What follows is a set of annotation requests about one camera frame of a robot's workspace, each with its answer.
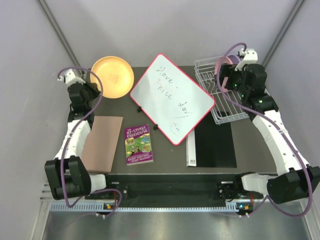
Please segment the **pink plate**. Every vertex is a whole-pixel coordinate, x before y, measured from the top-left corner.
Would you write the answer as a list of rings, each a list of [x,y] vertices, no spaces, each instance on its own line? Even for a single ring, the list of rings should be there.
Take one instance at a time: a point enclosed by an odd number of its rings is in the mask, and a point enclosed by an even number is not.
[[[220,83],[220,78],[217,77],[217,74],[220,72],[219,71],[219,67],[223,64],[227,64],[227,65],[232,65],[233,62],[232,60],[227,56],[223,59],[223,57],[220,57],[218,59],[218,61],[216,62],[216,65],[215,65],[215,69],[214,69],[214,75],[215,75],[215,80],[216,80],[216,84],[220,84],[221,86],[221,89],[222,89],[222,92],[223,93],[226,93],[228,91],[228,89],[226,88],[226,82],[228,81],[228,78],[225,77],[223,80],[222,80],[222,83]]]

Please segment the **yellow plate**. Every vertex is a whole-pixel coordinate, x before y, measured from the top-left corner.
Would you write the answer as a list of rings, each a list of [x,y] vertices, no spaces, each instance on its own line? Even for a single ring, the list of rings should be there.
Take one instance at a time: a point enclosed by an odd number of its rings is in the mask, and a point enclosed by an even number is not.
[[[105,56],[97,60],[91,71],[99,77],[103,91],[93,74],[90,74],[90,82],[97,84],[98,90],[105,98],[121,98],[129,93],[134,85],[133,69],[124,59],[117,56]]]

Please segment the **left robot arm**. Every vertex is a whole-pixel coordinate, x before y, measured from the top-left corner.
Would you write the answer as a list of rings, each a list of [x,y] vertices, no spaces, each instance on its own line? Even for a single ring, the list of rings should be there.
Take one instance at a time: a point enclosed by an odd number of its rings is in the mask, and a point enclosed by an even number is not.
[[[90,175],[86,170],[81,155],[89,135],[94,114],[92,101],[100,95],[97,84],[75,82],[67,88],[71,104],[67,119],[67,133],[59,152],[53,160],[45,163],[44,170],[55,200],[67,197],[76,198],[97,192],[102,198],[109,198],[114,191],[105,175]]]

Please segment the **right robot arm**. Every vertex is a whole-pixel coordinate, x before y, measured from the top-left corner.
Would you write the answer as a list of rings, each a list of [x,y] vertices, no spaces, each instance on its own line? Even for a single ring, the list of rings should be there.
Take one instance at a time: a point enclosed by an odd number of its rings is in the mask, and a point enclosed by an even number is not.
[[[243,173],[236,177],[233,192],[245,198],[251,192],[268,195],[276,204],[303,198],[312,198],[318,180],[318,167],[311,167],[299,154],[286,132],[279,107],[265,92],[267,73],[256,63],[246,64],[241,70],[235,64],[216,66],[216,82],[221,90],[239,92],[242,108],[262,135],[276,165],[277,176]]]

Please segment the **purple plate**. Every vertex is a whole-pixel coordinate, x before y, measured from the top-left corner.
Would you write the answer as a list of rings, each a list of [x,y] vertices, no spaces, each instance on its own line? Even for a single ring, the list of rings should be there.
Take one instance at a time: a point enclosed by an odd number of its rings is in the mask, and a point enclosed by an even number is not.
[[[226,63],[229,65],[238,65],[240,63],[241,59],[234,54],[230,54],[226,57]]]

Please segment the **brown cardboard sheet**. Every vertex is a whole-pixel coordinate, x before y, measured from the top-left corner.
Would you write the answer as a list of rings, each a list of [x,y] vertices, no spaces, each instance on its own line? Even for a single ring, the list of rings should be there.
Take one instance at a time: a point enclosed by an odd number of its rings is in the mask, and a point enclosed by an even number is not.
[[[122,116],[95,116],[81,160],[90,173],[110,173],[114,162]]]

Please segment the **black flat box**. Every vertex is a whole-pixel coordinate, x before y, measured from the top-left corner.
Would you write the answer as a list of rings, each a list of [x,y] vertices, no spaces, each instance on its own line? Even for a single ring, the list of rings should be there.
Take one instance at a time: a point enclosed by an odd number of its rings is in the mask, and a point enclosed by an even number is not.
[[[236,154],[230,123],[217,125],[206,116],[186,138],[186,166],[236,168]]]

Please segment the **purple treehouse book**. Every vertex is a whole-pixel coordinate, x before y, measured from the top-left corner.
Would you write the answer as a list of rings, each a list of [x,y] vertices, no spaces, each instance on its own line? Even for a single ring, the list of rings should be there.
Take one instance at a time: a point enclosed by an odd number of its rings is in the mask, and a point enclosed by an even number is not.
[[[127,166],[154,161],[148,124],[124,129],[125,161]]]

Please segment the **red-framed whiteboard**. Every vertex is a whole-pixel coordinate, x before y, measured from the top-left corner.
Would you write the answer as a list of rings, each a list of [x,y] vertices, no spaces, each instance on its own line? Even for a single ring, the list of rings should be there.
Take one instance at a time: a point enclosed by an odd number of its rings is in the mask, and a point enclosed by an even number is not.
[[[175,146],[215,106],[215,99],[160,53],[130,93],[149,119]]]

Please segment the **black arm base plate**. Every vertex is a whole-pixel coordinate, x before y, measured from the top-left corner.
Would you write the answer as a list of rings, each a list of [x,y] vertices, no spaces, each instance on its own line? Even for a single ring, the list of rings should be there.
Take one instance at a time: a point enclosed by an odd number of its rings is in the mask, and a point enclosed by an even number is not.
[[[231,182],[232,173],[107,174],[107,186],[119,189],[126,199],[139,196],[219,197],[217,185]]]

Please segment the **aluminium front rail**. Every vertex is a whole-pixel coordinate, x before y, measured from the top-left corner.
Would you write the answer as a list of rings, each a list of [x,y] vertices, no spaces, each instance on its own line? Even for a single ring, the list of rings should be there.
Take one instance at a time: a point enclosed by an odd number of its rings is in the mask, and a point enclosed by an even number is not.
[[[213,199],[208,195],[140,195],[134,198],[122,198],[111,192],[111,199],[81,199],[69,208],[64,200],[51,202],[49,211],[70,213],[96,213],[107,215],[111,212],[213,212],[248,215],[256,210],[262,201],[251,203],[248,199],[225,201]]]

